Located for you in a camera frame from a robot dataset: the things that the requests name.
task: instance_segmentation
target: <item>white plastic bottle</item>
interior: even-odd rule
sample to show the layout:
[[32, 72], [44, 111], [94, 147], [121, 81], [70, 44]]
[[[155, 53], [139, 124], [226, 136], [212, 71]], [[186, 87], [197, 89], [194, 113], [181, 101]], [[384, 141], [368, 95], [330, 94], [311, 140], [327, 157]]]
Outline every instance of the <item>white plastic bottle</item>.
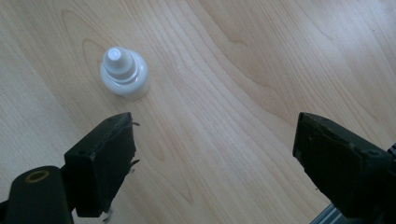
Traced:
[[143, 97], [149, 90], [149, 70], [136, 52], [113, 47], [103, 55], [100, 74], [106, 87], [130, 100]]

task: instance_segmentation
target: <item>wooden table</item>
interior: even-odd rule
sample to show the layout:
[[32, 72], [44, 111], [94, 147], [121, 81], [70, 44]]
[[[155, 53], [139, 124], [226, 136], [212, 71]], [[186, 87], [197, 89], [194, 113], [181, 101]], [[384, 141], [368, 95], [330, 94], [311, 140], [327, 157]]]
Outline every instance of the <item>wooden table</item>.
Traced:
[[[329, 201], [291, 155], [298, 114], [391, 146], [395, 22], [390, 0], [2, 0], [0, 201], [130, 111], [141, 162], [110, 223], [308, 223]], [[141, 100], [101, 82], [111, 46], [147, 60]]]

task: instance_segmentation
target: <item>white bottle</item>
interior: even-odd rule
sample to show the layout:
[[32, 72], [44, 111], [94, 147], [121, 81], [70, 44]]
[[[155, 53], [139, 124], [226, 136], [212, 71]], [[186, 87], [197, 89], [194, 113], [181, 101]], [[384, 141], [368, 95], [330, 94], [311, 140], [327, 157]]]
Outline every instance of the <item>white bottle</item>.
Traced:
[[106, 87], [130, 100], [143, 97], [149, 90], [149, 71], [136, 52], [113, 47], [103, 55], [100, 75]]

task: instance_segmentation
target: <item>white cap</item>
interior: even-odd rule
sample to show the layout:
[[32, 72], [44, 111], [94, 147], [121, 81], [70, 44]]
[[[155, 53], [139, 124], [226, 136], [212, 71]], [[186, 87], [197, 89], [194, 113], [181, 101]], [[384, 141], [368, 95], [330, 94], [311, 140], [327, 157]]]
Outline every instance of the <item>white cap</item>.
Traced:
[[103, 56], [100, 73], [105, 85], [125, 98], [137, 100], [149, 90], [146, 62], [129, 49], [108, 49]]

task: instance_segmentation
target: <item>light wooden surface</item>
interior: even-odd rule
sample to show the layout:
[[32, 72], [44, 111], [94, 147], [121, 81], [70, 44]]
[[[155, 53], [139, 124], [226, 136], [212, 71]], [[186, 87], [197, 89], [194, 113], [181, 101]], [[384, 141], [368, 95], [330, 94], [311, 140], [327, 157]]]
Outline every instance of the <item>light wooden surface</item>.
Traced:
[[[110, 223], [308, 223], [329, 201], [291, 155], [298, 113], [392, 145], [395, 24], [390, 0], [0, 0], [0, 201], [131, 111]], [[101, 83], [111, 46], [147, 60], [143, 99]]]

